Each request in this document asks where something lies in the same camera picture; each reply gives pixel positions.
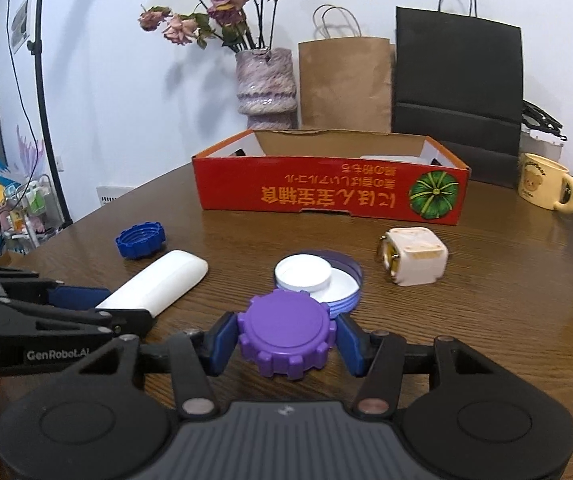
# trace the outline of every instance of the brown paper bag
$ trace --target brown paper bag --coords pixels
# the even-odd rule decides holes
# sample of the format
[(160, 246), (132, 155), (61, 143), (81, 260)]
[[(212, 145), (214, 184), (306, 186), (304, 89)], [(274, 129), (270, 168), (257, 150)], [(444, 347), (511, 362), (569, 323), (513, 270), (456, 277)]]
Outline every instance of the brown paper bag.
[(343, 7), (323, 7), (319, 30), (325, 39), (299, 45), (302, 126), (390, 132), (390, 40), (363, 37), (357, 20), (356, 37), (330, 38), (324, 15)]

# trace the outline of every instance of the black cable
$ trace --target black cable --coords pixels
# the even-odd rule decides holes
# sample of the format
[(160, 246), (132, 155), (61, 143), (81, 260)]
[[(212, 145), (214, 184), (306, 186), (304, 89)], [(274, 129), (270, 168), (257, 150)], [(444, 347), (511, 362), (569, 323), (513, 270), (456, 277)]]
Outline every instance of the black cable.
[(42, 126), (42, 138), (44, 139), (44, 150), (46, 152), (49, 169), (51, 170), (51, 183), (55, 189), (55, 196), (57, 197), (60, 211), (62, 212), (62, 219), (64, 220), (62, 227), (67, 228), (73, 224), (73, 219), (71, 219), (69, 207), (66, 204), (62, 182), (60, 181), (60, 175), (57, 170), (53, 143), (51, 141), (51, 130), (48, 126), (48, 116), (46, 114), (46, 101), (44, 99), (44, 76), (42, 74), (42, 1), (43, 0), (36, 0), (35, 41), (28, 42), (27, 46), (31, 54), (36, 58), (36, 94), (38, 96), (38, 110), (40, 113), (40, 125)]
[(28, 191), (28, 184), (33, 180), (33, 175), (36, 172), (36, 168), (38, 167), (38, 160), (39, 160), (39, 147), (38, 147), (38, 139), (36, 134), (33, 131), (33, 125), (31, 124), (31, 119), (28, 118), (28, 114), (26, 113), (26, 108), (24, 106), (24, 100), (22, 99), (22, 92), (20, 91), (20, 82), (18, 80), (18, 71), (15, 68), (15, 58), (13, 57), (13, 49), (10, 46), (10, 32), (9, 32), (9, 17), (10, 17), (10, 0), (7, 0), (7, 19), (6, 19), (6, 31), (7, 31), (7, 45), (9, 47), (9, 57), (10, 57), (10, 64), (13, 68), (13, 77), (15, 78), (15, 86), (18, 89), (18, 97), (20, 98), (20, 106), (22, 107), (22, 112), (24, 113), (24, 117), (26, 118), (26, 122), (28, 123), (28, 129), (31, 132), (31, 137), (33, 138), (33, 143), (36, 147), (36, 161), (33, 164), (33, 168), (31, 169), (31, 174), (28, 176), (28, 180), (26, 181), (26, 186), (24, 191), (22, 192), (22, 196), (18, 199), (18, 205), (22, 207), (22, 200), (26, 196), (26, 192)]
[[(10, 32), (9, 32), (9, 18), (10, 18), (10, 0), (7, 0), (7, 14), (6, 14), (6, 34), (7, 34), (7, 46), (9, 47), (9, 57), (10, 57), (10, 63), (11, 66), (13, 68), (13, 77), (15, 78), (15, 85), (18, 89), (18, 98), (20, 99), (20, 106), (22, 107), (22, 112), (24, 113), (24, 117), (26, 119), (26, 122), (28, 123), (28, 129), (31, 132), (31, 137), (33, 138), (33, 144), (36, 147), (36, 160), (35, 163), (33, 164), (33, 168), (31, 169), (31, 174), (28, 176), (28, 180), (26, 181), (26, 185), (24, 187), (24, 191), (22, 192), (22, 195), (20, 196), (20, 198), (18, 199), (16, 206), (20, 206), (22, 207), (22, 200), (24, 200), (24, 197), (26, 196), (26, 192), (28, 191), (28, 184), (33, 180), (33, 175), (36, 172), (36, 168), (38, 167), (38, 161), (39, 161), (39, 146), (38, 146), (38, 138), (36, 137), (35, 132), (33, 131), (33, 125), (31, 124), (31, 120), (28, 118), (28, 113), (26, 113), (26, 107), (24, 105), (24, 99), (22, 98), (22, 91), (20, 90), (20, 82), (18, 79), (18, 71), (15, 67), (15, 59), (13, 57), (13, 49), (10, 46)], [(0, 220), (0, 235), (2, 235), (2, 221)]]

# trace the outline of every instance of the cardboard box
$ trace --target cardboard box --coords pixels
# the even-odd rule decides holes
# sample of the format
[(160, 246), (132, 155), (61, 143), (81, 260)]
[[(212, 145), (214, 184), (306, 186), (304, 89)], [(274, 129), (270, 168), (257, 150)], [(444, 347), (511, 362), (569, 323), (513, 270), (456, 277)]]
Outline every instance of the cardboard box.
[(247, 130), (193, 158), (204, 209), (457, 224), (469, 168), (430, 137)]

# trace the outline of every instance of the yellow mug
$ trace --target yellow mug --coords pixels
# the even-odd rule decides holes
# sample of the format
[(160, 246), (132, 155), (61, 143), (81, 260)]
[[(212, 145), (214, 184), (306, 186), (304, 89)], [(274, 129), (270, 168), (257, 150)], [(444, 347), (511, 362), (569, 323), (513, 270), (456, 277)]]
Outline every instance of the yellow mug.
[[(570, 198), (560, 202), (566, 188)], [(563, 165), (534, 153), (522, 154), (522, 174), (517, 192), (531, 204), (560, 213), (573, 213), (573, 177)]]

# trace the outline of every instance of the black shopping bag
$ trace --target black shopping bag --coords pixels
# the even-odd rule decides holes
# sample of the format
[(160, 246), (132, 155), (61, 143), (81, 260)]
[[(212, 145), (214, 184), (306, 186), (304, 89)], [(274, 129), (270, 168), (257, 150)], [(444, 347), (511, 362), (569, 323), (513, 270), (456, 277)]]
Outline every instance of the black shopping bag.
[(522, 35), (475, 16), (397, 8), (393, 131), (428, 135), (471, 178), (512, 187), (522, 119)]

